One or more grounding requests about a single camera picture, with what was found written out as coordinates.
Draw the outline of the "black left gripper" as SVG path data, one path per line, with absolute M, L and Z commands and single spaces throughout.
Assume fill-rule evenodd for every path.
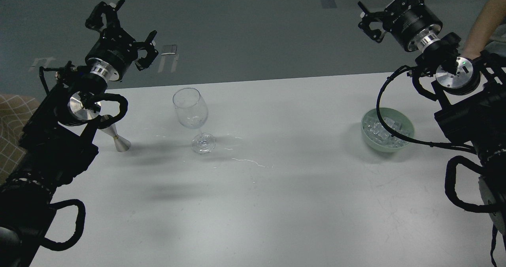
M 86 55 L 85 63 L 88 66 L 96 65 L 99 61 L 109 64 L 114 69 L 107 74 L 109 81 L 121 81 L 132 62 L 138 71 L 147 69 L 159 55 L 154 42 L 156 30 L 150 32 L 144 41 L 137 42 L 121 28 L 117 12 L 124 3 L 125 0 L 109 4 L 100 2 L 85 20 L 86 28 L 101 31 L 99 39 Z M 144 51 L 145 56 L 138 58 L 139 51 Z

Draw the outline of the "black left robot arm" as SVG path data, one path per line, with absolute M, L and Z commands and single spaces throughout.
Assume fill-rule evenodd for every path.
M 85 204 L 52 198 L 94 161 L 96 132 L 128 111 L 125 97 L 106 92 L 108 83 L 121 81 L 132 64 L 147 69 L 159 55 L 155 30 L 137 41 L 121 27 L 124 3 L 100 2 L 92 10 L 85 27 L 100 36 L 85 65 L 39 69 L 47 95 L 23 127 L 19 144 L 26 154 L 1 185 L 2 267 L 28 267 L 40 247 L 67 250 L 83 235 Z

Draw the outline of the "person's forearm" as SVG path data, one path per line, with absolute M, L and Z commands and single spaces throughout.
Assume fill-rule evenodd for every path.
M 488 0 L 469 32 L 461 56 L 469 60 L 478 58 L 505 16 L 506 0 Z

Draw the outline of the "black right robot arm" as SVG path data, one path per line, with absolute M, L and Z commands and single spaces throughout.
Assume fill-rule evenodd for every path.
M 492 241 L 505 236 L 505 58 L 483 51 L 475 59 L 458 52 L 461 38 L 453 32 L 439 37 L 443 24 L 425 5 L 425 0 L 393 0 L 382 11 L 362 10 L 358 27 L 373 41 L 382 42 L 390 33 L 406 52 L 419 51 L 415 66 L 395 70 L 378 93 L 374 112 L 385 130 L 409 143 L 472 153 L 480 161 L 464 156 L 452 157 L 446 166 L 445 194 L 455 206 L 490 216 Z M 416 91 L 437 101 L 441 110 L 434 118 L 448 142 L 428 142 L 403 135 L 390 127 L 381 115 L 381 97 L 390 82 L 407 73 Z M 483 204 L 462 201 L 455 189 L 457 167 L 462 165 L 479 175 Z

